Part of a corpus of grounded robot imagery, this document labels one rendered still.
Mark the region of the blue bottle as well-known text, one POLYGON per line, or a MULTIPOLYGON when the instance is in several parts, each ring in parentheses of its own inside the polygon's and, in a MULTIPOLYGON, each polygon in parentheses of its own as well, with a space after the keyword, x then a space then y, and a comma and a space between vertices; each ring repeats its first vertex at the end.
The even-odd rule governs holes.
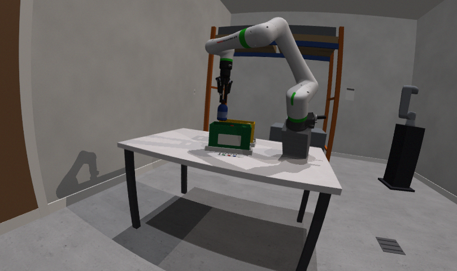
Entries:
POLYGON ((217 120, 219 121, 226 121, 228 114, 228 107, 225 105, 225 99, 217 108, 217 120))

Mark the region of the green divided crate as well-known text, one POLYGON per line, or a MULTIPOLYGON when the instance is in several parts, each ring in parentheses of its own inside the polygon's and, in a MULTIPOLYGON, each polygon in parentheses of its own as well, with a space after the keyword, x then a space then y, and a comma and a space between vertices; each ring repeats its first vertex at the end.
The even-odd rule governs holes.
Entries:
POLYGON ((208 146, 249 150, 250 138, 248 124, 214 121, 210 124, 208 146))

